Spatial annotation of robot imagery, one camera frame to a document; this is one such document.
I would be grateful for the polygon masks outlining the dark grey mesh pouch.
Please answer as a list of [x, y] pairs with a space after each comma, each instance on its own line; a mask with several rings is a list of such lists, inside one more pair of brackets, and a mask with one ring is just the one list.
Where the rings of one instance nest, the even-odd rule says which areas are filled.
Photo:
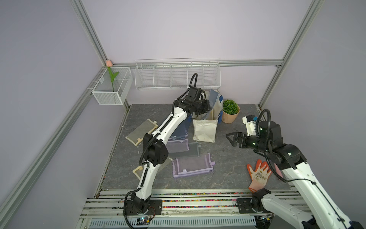
[[169, 156], [173, 159], [177, 157], [191, 157], [191, 156], [200, 156], [200, 149], [201, 145], [197, 142], [188, 143], [189, 150], [182, 151], [182, 152], [176, 152], [176, 153], [170, 153]]

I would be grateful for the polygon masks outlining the purple mesh pouch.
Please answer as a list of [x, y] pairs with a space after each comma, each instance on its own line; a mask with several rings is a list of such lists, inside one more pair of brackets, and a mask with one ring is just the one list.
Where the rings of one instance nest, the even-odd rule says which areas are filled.
[[189, 150], [188, 140], [172, 140], [168, 141], [166, 144], [166, 148], [169, 153], [176, 153]]

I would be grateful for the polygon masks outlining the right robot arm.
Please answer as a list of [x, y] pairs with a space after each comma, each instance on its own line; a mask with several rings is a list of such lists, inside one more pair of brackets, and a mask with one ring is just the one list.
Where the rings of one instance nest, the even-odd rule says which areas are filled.
[[[280, 125], [258, 120], [247, 132], [226, 135], [232, 146], [251, 149], [264, 157], [255, 168], [247, 166], [252, 179], [252, 208], [269, 211], [297, 229], [361, 229], [360, 222], [352, 221], [331, 199], [315, 177], [300, 149], [285, 144]], [[265, 188], [270, 175], [284, 183], [291, 183], [310, 209], [304, 212], [276, 198]]]

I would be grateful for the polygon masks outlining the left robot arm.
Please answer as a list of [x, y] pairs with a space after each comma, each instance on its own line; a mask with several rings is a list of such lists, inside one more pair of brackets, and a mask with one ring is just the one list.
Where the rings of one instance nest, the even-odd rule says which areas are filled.
[[146, 213], [150, 207], [152, 186], [160, 166], [168, 158], [166, 143], [177, 127], [193, 113], [205, 114], [210, 110], [209, 100], [203, 89], [191, 86], [174, 100], [170, 115], [163, 124], [151, 134], [144, 136], [144, 150], [139, 159], [143, 174], [137, 189], [125, 196], [124, 209], [131, 208], [139, 214]]

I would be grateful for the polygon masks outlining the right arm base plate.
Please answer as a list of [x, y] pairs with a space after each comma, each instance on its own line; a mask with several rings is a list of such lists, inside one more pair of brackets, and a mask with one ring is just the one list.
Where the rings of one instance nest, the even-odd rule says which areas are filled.
[[261, 201], [256, 198], [238, 198], [235, 206], [238, 208], [240, 214], [268, 213], [264, 209]]

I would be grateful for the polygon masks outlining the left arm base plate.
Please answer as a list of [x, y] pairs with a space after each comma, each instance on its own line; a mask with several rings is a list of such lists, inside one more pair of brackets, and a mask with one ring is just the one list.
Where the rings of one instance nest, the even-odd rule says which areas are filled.
[[127, 200], [125, 204], [127, 216], [137, 215], [161, 215], [163, 210], [163, 201], [161, 199]]

